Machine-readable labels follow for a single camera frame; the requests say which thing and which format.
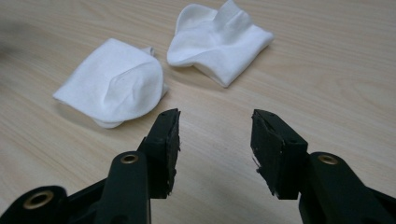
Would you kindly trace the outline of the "white sock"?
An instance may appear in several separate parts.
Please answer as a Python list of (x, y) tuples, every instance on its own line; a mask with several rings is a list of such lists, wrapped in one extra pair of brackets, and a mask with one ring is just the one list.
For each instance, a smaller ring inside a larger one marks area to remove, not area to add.
[(150, 112), (168, 91), (152, 47), (110, 38), (53, 93), (53, 98), (111, 129)]
[(233, 0), (219, 9), (191, 4), (178, 15), (167, 61), (193, 66), (227, 88), (273, 39)]

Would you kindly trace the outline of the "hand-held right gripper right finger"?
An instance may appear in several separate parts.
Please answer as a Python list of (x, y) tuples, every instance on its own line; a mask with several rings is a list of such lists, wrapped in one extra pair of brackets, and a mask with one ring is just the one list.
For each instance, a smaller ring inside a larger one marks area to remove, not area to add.
[(256, 109), (250, 147), (280, 200), (297, 200), (304, 224), (396, 224), (396, 199), (366, 187), (349, 165), (307, 142), (278, 115)]

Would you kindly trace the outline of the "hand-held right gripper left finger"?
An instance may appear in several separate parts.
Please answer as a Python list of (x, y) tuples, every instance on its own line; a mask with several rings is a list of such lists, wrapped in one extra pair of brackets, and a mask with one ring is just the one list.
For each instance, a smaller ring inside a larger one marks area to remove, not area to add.
[(94, 224), (151, 224), (150, 201), (173, 190), (180, 151), (176, 108), (162, 112), (135, 151), (112, 162)]

